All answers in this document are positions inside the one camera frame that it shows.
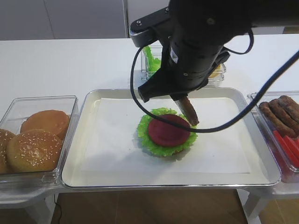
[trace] food tray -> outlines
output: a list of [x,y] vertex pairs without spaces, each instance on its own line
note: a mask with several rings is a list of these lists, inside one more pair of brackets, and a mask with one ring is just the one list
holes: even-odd
[[[161,60],[162,58],[162,46],[161,45],[150,45],[151,53],[154,58]],[[148,80],[155,72],[149,71],[149,62],[145,56],[144,51],[141,52],[141,71],[143,80]],[[226,72],[226,67],[224,64],[220,65],[219,69],[216,69],[209,77],[209,82],[206,87],[218,87],[224,80],[224,73]]]
[[[277,92],[268,92],[264,94],[260,102],[270,102],[273,99],[279,98],[282,95],[291,97],[296,102],[299,102],[299,91],[277,91]],[[252,100],[256,96],[256,93],[249,95],[249,98]],[[255,120],[265,137],[265,140],[271,149],[279,167],[282,172],[282,181],[283,182],[299,182],[299,169],[296,168],[290,159],[287,157],[282,147],[274,137],[273,131],[275,130],[274,126],[271,124],[266,117],[261,113],[258,106],[252,111],[255,117]]]
[[70,116],[69,127],[56,168],[53,171],[0,174],[0,189],[40,188],[59,184],[59,172],[66,159],[79,119],[76,96],[14,99],[0,122],[0,128],[19,134],[22,123],[29,116],[45,110],[60,110]]
[[[243,95],[230,88],[204,88],[190,93],[190,99],[200,128],[221,125],[247,105]],[[166,96],[145,104],[148,109],[161,106],[179,112]],[[63,168],[65,186],[235,188],[280,180],[279,168],[251,114],[221,132],[199,134],[190,150],[166,158],[142,148],[136,135],[141,116],[129,90],[89,93]]]

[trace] black cable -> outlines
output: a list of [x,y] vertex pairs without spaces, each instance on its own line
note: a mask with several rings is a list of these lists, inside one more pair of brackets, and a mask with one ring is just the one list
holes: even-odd
[[60,204],[58,204],[57,202],[56,202],[56,200],[55,200],[55,194],[54,194],[54,203],[55,203],[55,205],[59,208],[59,210],[60,210],[60,216],[59,216],[59,218],[58,218],[58,224],[60,224],[60,220],[61,220],[61,217],[62,217],[62,209],[61,209],[61,205]]
[[189,127],[185,127],[183,125],[179,125],[177,123],[168,121],[166,119],[163,119],[159,116],[156,116],[154,114],[152,114],[151,112],[149,112],[148,110],[146,110],[138,101],[138,99],[136,98],[135,92],[134,92],[134,87],[133,87],[133,80],[134,80],[134,68],[135,68],[135,64],[136,64],[136,60],[137,57],[140,53],[140,51],[143,48],[139,48],[135,54],[133,63],[132,63],[132,68],[131,68],[131,76],[130,76],[130,91],[131,91],[131,95],[133,100],[135,101],[135,103],[137,104],[137,106],[143,111],[145,112],[147,115],[151,116],[154,119],[157,119],[159,121],[162,121],[166,124],[169,125],[173,125],[175,127],[184,129],[186,131],[189,132],[196,132],[196,133],[212,133],[212,132],[218,132],[221,130],[224,130],[230,126],[232,126],[233,124],[235,124],[236,122],[238,122],[239,120],[241,120],[247,113],[249,113],[252,108],[254,106],[257,105],[257,103],[260,101],[260,99],[262,98],[262,96],[266,93],[266,91],[269,89],[269,87],[288,69],[290,68],[299,58],[299,50],[286,62],[284,63],[284,65],[282,65],[269,79],[268,81],[262,86],[261,90],[257,93],[256,97],[251,101],[251,103],[245,107],[245,109],[243,109],[236,117],[234,117],[232,120],[230,120],[229,122],[219,126],[219,127],[215,127],[215,128],[208,128],[208,129],[195,129],[195,128],[189,128]]
[[251,49],[253,47],[253,44],[254,44],[254,35],[253,35],[253,32],[252,32],[252,29],[248,30],[248,35],[249,35],[249,41],[250,42],[249,42],[249,46],[248,46],[248,48],[247,48],[246,51],[244,51],[244,52],[237,52],[237,51],[228,49],[226,47],[224,47],[224,49],[227,50],[227,51],[229,51],[229,52],[231,52],[231,53],[237,54],[237,55],[245,55],[245,54],[247,54],[248,52],[251,51]]

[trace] white countertop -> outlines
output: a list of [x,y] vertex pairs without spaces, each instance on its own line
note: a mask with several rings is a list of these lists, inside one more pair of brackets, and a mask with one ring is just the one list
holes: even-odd
[[[299,49],[299,35],[258,35],[247,55],[231,55],[223,87],[256,92]],[[247,36],[226,46],[244,51]],[[14,98],[76,95],[79,107],[95,89],[126,89],[137,48],[130,39],[0,41],[0,117]],[[270,91],[299,90],[299,62]]]

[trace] sesame seed bun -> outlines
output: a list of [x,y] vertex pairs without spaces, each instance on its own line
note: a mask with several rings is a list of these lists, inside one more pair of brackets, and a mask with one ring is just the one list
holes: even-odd
[[15,172],[50,171],[58,162],[62,141],[44,130],[16,135],[7,146],[7,160]]
[[21,133],[33,129],[43,129],[64,139],[70,118],[63,111],[40,111],[31,115],[21,126]]
[[9,173],[10,167],[7,162],[6,148],[9,141],[15,136],[10,131],[0,129],[0,174]]

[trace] screw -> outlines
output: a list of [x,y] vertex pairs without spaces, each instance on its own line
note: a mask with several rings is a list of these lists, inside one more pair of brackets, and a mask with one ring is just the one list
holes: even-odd
[[207,22],[208,25],[214,25],[214,24],[216,23],[215,20],[214,20],[213,18],[208,18],[208,19],[206,20],[206,22]]

